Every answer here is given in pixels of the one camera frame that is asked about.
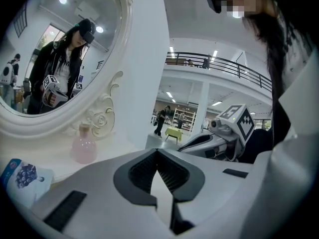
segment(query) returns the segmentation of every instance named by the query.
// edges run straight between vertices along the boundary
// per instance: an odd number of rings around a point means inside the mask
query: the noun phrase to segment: black slot
[[[72,191],[59,205],[44,219],[44,222],[53,229],[61,232],[87,194],[79,191]]]
[[[227,173],[227,174],[230,174],[230,175],[233,175],[233,176],[237,176],[237,177],[240,177],[240,178],[246,178],[248,173],[247,172],[242,172],[242,171],[237,171],[237,170],[233,170],[233,169],[225,169],[223,171],[223,173]]]

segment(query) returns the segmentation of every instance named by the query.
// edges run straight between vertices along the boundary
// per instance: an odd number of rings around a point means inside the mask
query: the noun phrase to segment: pink glass jar
[[[79,126],[80,135],[75,137],[72,143],[70,156],[80,164],[90,164],[96,157],[96,144],[89,135],[90,125],[81,124]]]

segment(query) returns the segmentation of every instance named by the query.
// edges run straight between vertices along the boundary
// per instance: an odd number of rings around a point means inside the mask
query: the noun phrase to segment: white robot
[[[254,130],[254,120],[246,105],[232,105],[212,122],[209,132],[192,137],[178,151],[194,156],[236,161]]]
[[[67,102],[69,98],[60,91],[60,84],[54,75],[48,75],[43,81],[44,91],[42,102],[46,106],[56,107],[60,102]],[[55,95],[55,101],[50,104],[51,97]]]

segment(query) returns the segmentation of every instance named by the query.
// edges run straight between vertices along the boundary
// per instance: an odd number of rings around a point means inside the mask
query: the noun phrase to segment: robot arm
[[[233,105],[211,122],[208,133],[194,136],[178,151],[211,159],[236,161],[243,154],[254,127],[246,105]]]

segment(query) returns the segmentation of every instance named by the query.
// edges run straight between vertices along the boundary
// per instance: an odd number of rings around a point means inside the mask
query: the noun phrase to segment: ornate white mirror frame
[[[113,128],[112,89],[123,72],[118,71],[131,30],[132,0],[120,0],[122,21],[113,51],[98,77],[75,98],[61,108],[41,116],[19,116],[13,109],[0,104],[0,133],[9,138],[37,140],[56,132],[74,135],[81,122],[89,122],[96,138],[105,137]]]

